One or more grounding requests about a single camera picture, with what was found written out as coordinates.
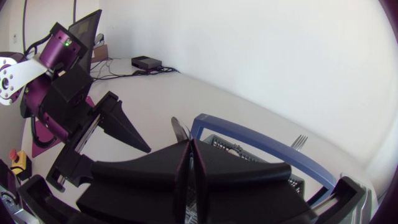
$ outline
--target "cardboard box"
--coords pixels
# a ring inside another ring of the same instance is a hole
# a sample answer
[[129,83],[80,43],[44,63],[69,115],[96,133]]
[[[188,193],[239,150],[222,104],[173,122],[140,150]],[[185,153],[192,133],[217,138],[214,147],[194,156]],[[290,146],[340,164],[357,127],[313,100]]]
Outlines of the cardboard box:
[[93,56],[91,62],[100,62],[108,57],[108,46],[102,45],[93,50]]

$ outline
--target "black basket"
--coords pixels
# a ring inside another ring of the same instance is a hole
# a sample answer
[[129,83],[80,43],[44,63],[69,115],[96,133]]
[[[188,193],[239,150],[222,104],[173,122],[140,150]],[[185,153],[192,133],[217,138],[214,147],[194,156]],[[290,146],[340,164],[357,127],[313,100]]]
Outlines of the black basket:
[[[237,144],[232,144],[220,137],[218,137],[215,134],[212,134],[211,136],[207,137],[203,142],[207,144],[211,144],[212,146],[216,146],[219,149],[223,149],[225,151],[229,150],[234,150],[239,154],[239,156],[242,159],[246,159],[248,161],[253,161],[253,162],[267,162],[264,161],[263,159],[258,158],[257,156],[250,154],[243,150],[243,148]],[[301,179],[300,177],[297,177],[296,175],[291,175],[289,179],[289,183],[291,186],[296,190],[296,192],[301,196],[304,197],[304,180]]]

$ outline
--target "plastic crate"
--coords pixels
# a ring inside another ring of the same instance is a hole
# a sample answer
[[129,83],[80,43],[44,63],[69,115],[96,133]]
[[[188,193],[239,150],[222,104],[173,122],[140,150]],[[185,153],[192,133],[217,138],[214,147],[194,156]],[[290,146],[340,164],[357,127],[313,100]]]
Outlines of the plastic crate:
[[200,139],[204,129],[220,133],[275,156],[322,184],[322,188],[320,188],[319,191],[307,201],[311,207],[316,206],[327,199],[336,187],[335,176],[323,166],[305,154],[302,154],[301,152],[298,152],[295,149],[270,138],[269,136],[234,122],[202,113],[193,120],[191,128],[192,137],[194,139]]
[[[246,152],[243,148],[237,144],[233,144],[218,137],[215,134],[207,137],[203,142],[207,144],[211,144],[219,149],[225,150],[228,152],[229,150],[236,151],[242,159],[253,161],[253,162],[267,162],[263,159],[258,158],[257,156]],[[304,197],[304,180],[296,175],[291,175],[289,179],[289,184],[296,190],[296,192],[301,196]]]

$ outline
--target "red button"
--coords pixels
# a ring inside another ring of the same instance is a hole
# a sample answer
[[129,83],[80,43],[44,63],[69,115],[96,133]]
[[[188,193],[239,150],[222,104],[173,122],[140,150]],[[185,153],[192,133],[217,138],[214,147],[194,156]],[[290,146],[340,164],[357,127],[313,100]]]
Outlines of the red button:
[[17,158],[18,158],[17,151],[16,151],[15,149],[12,149],[11,152],[8,154],[8,156],[9,156],[10,159],[12,159],[13,161],[17,160]]

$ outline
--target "cable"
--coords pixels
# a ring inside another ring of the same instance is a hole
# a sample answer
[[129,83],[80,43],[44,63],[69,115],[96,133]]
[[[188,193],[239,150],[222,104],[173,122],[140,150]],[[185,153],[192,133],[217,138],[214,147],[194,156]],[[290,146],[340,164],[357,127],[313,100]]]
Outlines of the cable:
[[105,62],[105,64],[103,64],[103,65],[101,66],[101,68],[99,69],[99,73],[98,73],[98,75],[97,75],[97,78],[100,77],[101,72],[102,72],[102,68],[103,68],[104,66],[106,66],[106,67],[108,68],[109,73],[111,72],[111,71],[110,71],[110,68],[111,68],[111,64],[112,64],[113,61],[112,61],[112,60],[109,60],[108,62]]
[[99,71],[98,71],[98,75],[97,75],[97,77],[96,78],[98,78],[100,75],[101,75],[101,72],[102,72],[102,68],[106,65],[106,66],[109,66],[108,65],[108,61],[107,62],[105,62],[105,64],[103,64],[102,66],[101,66],[101,68],[99,69]]
[[30,117],[30,131],[32,132],[33,142],[36,144],[36,146],[39,146],[42,149],[50,147],[55,142],[55,140],[57,140],[57,138],[55,136],[47,142],[42,142],[39,140],[39,137],[37,137],[37,135],[36,135],[36,125],[35,125],[35,116],[34,115],[32,115]]
[[22,44],[24,47],[24,52],[26,51],[26,45],[25,45],[25,17],[26,17],[26,5],[27,5],[27,0],[25,0],[24,4],[24,13],[22,16]]
[[100,63],[103,62],[103,61],[105,61],[105,60],[113,60],[113,58],[107,57],[107,58],[102,59],[100,62],[98,62],[98,64],[96,64],[94,67],[92,67],[92,68],[90,69],[90,71],[91,71],[92,69],[94,69],[95,67],[97,67],[98,65],[100,65]]
[[76,0],[73,0],[73,23],[76,22]]
[[25,171],[22,167],[19,167],[19,166],[10,167],[10,169],[11,169],[11,170],[13,170],[13,169],[20,169],[20,170],[22,170],[22,171]]
[[108,66],[108,71],[109,71],[110,75],[105,75],[103,77],[100,77],[100,75],[98,74],[98,76],[96,78],[94,78],[94,82],[97,80],[111,80],[111,79],[115,79],[115,78],[135,77],[135,76],[141,76],[141,75],[157,75],[160,73],[169,73],[169,72],[180,73],[175,68],[159,66],[156,70],[157,72],[155,72],[155,73],[152,73],[153,71],[147,72],[147,71],[137,70],[133,74],[130,74],[130,75],[121,75],[121,74],[115,74],[115,73],[111,72],[111,67],[109,65],[107,65],[107,66]]
[[43,39],[38,40],[38,41],[34,42],[32,45],[30,45],[28,47],[28,49],[26,51],[24,51],[25,57],[29,55],[29,52],[30,52],[30,50],[32,50],[32,48],[35,49],[35,54],[37,54],[37,46],[39,46],[39,45],[43,44],[44,42],[48,41],[50,37],[51,37],[51,34],[48,34]]

